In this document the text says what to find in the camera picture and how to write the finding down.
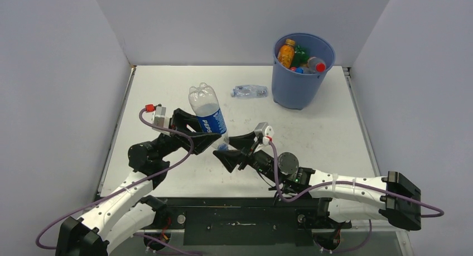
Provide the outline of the Pepsi bottle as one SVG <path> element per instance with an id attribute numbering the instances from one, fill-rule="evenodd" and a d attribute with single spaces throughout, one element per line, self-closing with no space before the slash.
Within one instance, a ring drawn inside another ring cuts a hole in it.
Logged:
<path id="1" fill-rule="evenodd" d="M 295 69 L 295 72 L 296 72 L 296 73 L 299 73 L 299 74 L 303 74 L 303 73 L 304 73 L 304 69 L 303 69 L 302 67 L 297 67 L 297 68 Z"/>
<path id="2" fill-rule="evenodd" d="M 220 138 L 212 144 L 212 147 L 220 151 L 228 150 L 228 129 L 213 87 L 207 83 L 191 86 L 188 99 L 202 130 L 205 133 L 220 134 Z"/>

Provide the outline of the crushed clear water bottle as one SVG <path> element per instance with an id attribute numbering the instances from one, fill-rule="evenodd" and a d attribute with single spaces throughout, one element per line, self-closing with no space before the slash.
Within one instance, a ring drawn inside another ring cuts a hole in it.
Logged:
<path id="1" fill-rule="evenodd" d="M 260 85 L 238 85 L 230 91 L 230 95 L 240 99 L 265 98 L 268 96 L 268 88 Z"/>

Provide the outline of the blue plastic bin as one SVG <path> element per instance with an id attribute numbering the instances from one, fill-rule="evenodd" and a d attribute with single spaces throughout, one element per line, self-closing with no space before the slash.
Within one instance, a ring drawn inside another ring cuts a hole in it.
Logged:
<path id="1" fill-rule="evenodd" d="M 311 57 L 318 57 L 326 64 L 326 70 L 320 74 L 297 73 L 283 66 L 277 59 L 280 48 L 287 39 L 308 49 Z M 274 44 L 272 51 L 272 95 L 273 101 L 288 109 L 302 110 L 314 99 L 326 74 L 334 66 L 336 54 L 325 39 L 309 33 L 290 33 L 282 36 Z"/>

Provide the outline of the orange juice bottle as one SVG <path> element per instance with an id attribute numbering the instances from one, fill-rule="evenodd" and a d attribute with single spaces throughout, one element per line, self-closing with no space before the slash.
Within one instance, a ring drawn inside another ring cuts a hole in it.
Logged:
<path id="1" fill-rule="evenodd" d="M 291 68 L 291 63 L 295 55 L 296 42 L 290 38 L 285 40 L 285 44 L 279 49 L 277 59 L 287 69 Z"/>

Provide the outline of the green plastic bottle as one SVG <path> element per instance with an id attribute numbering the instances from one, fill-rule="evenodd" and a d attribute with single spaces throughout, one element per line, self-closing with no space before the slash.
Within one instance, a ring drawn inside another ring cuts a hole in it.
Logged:
<path id="1" fill-rule="evenodd" d="M 306 65 L 310 57 L 308 49 L 303 46 L 296 45 L 294 52 L 295 53 L 291 62 L 291 67 L 300 67 Z"/>

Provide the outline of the clear bottle red label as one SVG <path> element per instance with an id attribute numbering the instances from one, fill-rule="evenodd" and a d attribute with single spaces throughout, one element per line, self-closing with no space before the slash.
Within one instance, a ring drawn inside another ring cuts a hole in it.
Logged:
<path id="1" fill-rule="evenodd" d="M 307 67 L 309 68 L 310 73 L 312 74 L 322 73 L 327 68 L 325 62 L 318 57 L 310 57 L 307 60 Z"/>

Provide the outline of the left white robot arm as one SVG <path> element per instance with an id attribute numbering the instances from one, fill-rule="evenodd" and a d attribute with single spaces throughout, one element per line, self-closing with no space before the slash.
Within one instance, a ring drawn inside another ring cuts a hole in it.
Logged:
<path id="1" fill-rule="evenodd" d="M 157 229 L 165 224 L 161 202 L 150 193 L 169 170 L 192 154 L 205 151 L 221 135 L 201 128 L 190 131 L 188 126 L 199 125 L 198 119 L 181 109 L 176 109 L 163 125 L 144 119 L 144 113 L 157 113 L 158 109 L 157 105 L 148 105 L 138 117 L 160 135 L 129 148 L 128 164 L 132 170 L 110 195 L 86 206 L 86 212 L 78 218 L 69 214 L 62 219 L 56 255 L 109 255 L 144 227 Z"/>

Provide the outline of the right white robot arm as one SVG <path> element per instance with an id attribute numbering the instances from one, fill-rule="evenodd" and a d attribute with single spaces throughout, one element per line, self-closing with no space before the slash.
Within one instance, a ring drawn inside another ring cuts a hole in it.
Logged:
<path id="1" fill-rule="evenodd" d="M 274 182 L 276 196 L 283 202 L 321 199 L 315 212 L 319 225 L 350 220 L 386 220 L 409 231 L 421 229 L 421 190 L 400 172 L 386 176 L 350 177 L 301 167 L 291 152 L 270 155 L 262 150 L 269 136 L 254 133 L 231 137 L 234 150 L 214 151 L 214 156 L 229 171 L 247 166 Z"/>

